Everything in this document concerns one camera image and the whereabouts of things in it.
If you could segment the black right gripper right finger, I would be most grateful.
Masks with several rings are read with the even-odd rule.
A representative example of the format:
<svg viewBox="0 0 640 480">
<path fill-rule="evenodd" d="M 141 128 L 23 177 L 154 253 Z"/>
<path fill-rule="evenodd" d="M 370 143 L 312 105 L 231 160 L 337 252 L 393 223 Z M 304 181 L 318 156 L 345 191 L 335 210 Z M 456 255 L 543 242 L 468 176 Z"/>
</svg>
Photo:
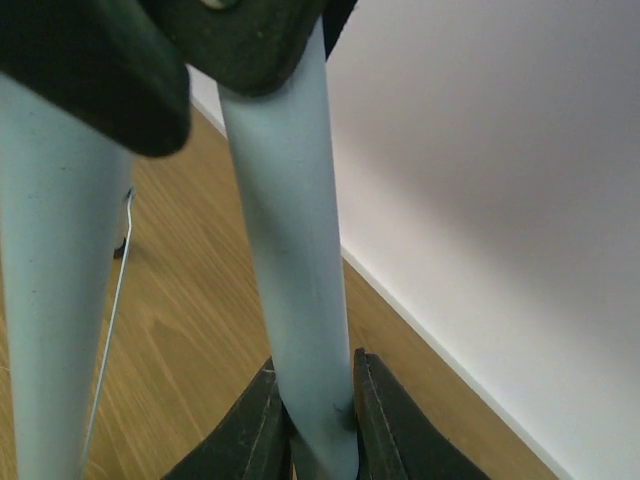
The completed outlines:
<svg viewBox="0 0 640 480">
<path fill-rule="evenodd" d="M 360 479 L 485 479 L 431 423 L 380 356 L 353 364 Z"/>
</svg>

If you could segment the light blue music stand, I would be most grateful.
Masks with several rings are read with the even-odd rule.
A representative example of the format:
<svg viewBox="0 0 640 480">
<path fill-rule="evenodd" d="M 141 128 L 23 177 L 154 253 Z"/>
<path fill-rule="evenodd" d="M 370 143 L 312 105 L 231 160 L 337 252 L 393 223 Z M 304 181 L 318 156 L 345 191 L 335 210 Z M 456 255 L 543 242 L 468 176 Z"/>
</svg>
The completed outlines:
<svg viewBox="0 0 640 480">
<path fill-rule="evenodd" d="M 17 473 L 78 479 L 132 242 L 132 157 L 186 143 L 214 79 L 302 479 L 359 472 L 325 62 L 349 1 L 5 1 L 1 259 Z"/>
</svg>

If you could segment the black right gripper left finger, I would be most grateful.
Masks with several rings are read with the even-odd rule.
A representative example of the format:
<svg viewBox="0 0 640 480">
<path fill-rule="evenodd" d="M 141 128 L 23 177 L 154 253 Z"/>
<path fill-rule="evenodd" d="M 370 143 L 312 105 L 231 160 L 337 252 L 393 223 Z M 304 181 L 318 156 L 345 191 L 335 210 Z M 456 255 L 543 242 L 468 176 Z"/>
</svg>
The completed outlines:
<svg viewBox="0 0 640 480">
<path fill-rule="evenodd" d="M 292 477 L 289 422 L 267 360 L 216 428 L 166 480 L 269 480 Z"/>
</svg>

